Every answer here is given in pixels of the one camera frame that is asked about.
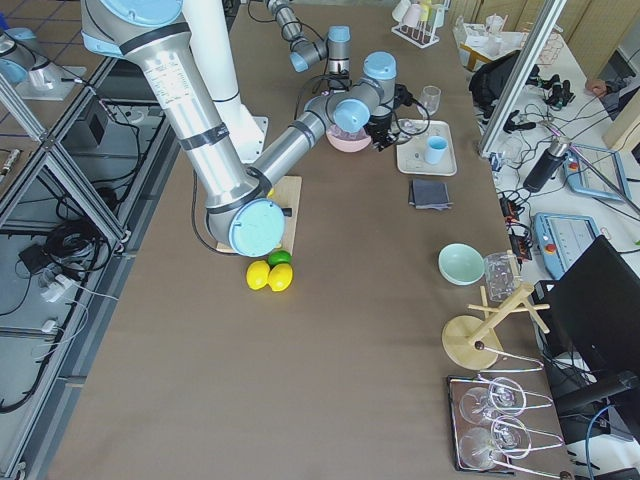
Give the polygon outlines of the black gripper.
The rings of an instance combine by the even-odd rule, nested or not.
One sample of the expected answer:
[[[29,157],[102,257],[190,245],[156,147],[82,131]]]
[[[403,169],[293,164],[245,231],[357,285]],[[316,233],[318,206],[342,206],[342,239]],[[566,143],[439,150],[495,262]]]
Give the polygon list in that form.
[[[391,133],[392,114],[372,115],[364,126],[370,136],[372,145],[379,152],[395,145],[399,139],[397,134]]]

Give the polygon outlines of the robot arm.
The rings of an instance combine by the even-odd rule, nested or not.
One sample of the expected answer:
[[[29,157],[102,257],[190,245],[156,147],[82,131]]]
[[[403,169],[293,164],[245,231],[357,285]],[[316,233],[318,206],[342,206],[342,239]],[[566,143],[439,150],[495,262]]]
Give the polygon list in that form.
[[[94,53],[137,65],[204,186],[205,225],[235,253],[259,257],[282,240],[285,217],[270,189],[331,127],[347,133],[386,124],[396,61],[369,54],[349,79],[350,32],[334,26],[312,42],[286,1],[267,5],[297,71],[327,62],[331,91],[310,100],[273,142],[267,121],[242,103],[224,9],[218,1],[85,1],[82,35]]]
[[[319,34],[295,14],[290,1],[263,1],[289,46],[289,59],[296,72],[304,72],[324,62],[330,80],[350,78],[351,30],[346,25],[330,26]]]

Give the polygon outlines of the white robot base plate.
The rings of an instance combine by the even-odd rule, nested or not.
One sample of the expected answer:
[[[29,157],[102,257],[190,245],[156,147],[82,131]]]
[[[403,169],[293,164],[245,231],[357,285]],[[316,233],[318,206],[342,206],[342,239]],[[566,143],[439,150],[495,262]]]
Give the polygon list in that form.
[[[269,119],[266,116],[252,117],[255,128],[250,129],[241,139],[238,155],[242,163],[254,163],[263,153]]]

